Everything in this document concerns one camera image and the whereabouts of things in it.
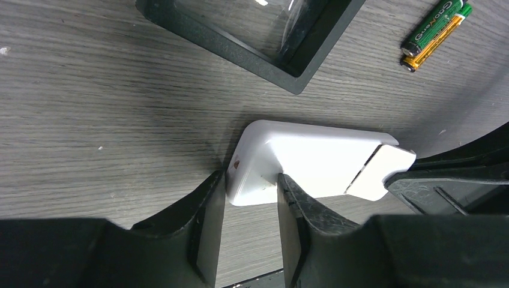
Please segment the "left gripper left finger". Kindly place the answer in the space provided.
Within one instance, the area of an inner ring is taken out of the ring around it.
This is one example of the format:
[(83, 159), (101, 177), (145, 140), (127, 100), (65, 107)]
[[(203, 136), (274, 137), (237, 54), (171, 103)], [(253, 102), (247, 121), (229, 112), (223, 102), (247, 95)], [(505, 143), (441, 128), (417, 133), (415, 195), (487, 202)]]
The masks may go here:
[(214, 287), (225, 180), (131, 229), (102, 218), (1, 221), (2, 287)]

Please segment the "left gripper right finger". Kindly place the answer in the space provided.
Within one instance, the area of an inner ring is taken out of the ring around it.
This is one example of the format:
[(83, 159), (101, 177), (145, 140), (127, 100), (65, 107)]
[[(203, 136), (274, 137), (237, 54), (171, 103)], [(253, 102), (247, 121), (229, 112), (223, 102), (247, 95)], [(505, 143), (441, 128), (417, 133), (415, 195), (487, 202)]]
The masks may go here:
[(507, 287), (508, 218), (375, 215), (357, 224), (279, 174), (286, 287)]

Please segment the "green yellow battery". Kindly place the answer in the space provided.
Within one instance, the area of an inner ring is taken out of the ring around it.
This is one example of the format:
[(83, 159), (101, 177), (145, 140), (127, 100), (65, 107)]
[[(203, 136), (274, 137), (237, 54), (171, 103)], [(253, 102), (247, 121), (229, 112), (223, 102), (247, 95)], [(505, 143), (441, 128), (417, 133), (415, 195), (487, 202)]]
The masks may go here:
[(439, 1), (400, 46), (400, 65), (415, 72), (472, 12), (467, 1)]

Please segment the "white remote with dark buttons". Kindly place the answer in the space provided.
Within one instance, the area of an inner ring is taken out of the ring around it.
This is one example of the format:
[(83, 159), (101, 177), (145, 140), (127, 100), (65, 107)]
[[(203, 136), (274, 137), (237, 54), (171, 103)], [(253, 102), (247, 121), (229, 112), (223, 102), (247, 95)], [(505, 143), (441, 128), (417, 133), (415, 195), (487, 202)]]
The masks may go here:
[(235, 147), (226, 197), (234, 206), (275, 203), (281, 173), (314, 198), (339, 196), (381, 145), (398, 144), (387, 133), (257, 120)]

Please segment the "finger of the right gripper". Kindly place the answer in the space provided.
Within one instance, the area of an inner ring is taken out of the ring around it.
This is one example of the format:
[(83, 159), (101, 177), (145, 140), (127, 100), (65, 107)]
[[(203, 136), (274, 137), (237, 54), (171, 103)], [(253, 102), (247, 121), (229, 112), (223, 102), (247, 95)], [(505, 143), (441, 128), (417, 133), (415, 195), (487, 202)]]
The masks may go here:
[(508, 124), (420, 158), (384, 187), (417, 214), (508, 215)]

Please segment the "white battery cover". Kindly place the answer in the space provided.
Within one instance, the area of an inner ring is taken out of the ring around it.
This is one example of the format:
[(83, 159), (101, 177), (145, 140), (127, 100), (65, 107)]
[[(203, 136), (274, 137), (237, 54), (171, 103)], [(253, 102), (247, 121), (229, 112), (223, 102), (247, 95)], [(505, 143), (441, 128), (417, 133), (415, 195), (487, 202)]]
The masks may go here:
[(345, 194), (369, 201), (380, 200), (388, 193), (385, 181), (396, 173), (407, 171), (416, 157), (412, 151), (381, 145), (348, 186)]

